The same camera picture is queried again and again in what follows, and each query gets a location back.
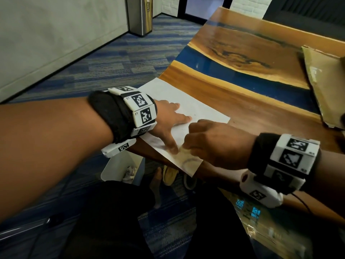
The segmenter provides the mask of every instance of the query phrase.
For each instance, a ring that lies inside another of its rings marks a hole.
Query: hand
[[[186,124],[192,120],[192,117],[185,116],[181,113],[175,113],[180,108],[179,103],[169,103],[166,100],[156,101],[157,105],[157,118],[156,126],[149,131],[150,134],[162,139],[167,147],[167,150],[172,154],[178,153],[178,147],[175,139],[171,135],[171,128],[175,124]]]
[[[239,170],[247,168],[255,139],[228,124],[199,120],[189,125],[183,147],[214,166]]]

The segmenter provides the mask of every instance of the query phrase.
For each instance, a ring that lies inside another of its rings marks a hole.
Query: person's left hand
[[[172,154],[178,153],[178,147],[175,139],[171,135],[171,128],[175,124],[186,124],[192,120],[191,116],[185,116],[181,113],[175,113],[180,108],[179,103],[169,103],[166,100],[156,101],[157,118],[156,126],[149,131],[150,134],[160,138],[165,144],[167,150]]]

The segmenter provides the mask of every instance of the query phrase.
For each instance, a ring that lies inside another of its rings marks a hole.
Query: wall
[[[162,12],[163,0],[153,0],[153,16],[156,16]]]
[[[0,0],[0,101],[127,30],[125,0]]]
[[[177,17],[180,0],[163,0],[162,13]]]
[[[262,19],[272,0],[233,0],[230,10]]]

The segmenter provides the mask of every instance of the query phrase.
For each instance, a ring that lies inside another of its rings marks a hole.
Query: leg
[[[256,258],[235,208],[218,188],[204,184],[196,193],[197,227],[185,259]]]
[[[106,181],[89,200],[61,258],[153,258],[137,217],[155,204],[153,192]]]

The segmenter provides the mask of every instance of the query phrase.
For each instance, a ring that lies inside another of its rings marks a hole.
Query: floor
[[[114,86],[141,86],[158,77],[200,27],[160,15],[153,19],[153,32],[146,37],[126,34],[32,86],[10,103],[86,96],[92,90]],[[100,152],[95,154],[34,205],[3,222],[0,232],[52,215],[63,220],[52,228],[42,226],[0,241],[0,258],[57,258],[90,192],[100,184],[107,161]],[[143,182],[150,181],[159,165],[146,160]],[[140,217],[145,238],[156,258],[184,256],[195,229],[191,194],[183,187],[180,175],[173,187],[162,187],[162,207]]]
[[[224,0],[187,0],[186,13],[208,20]]]

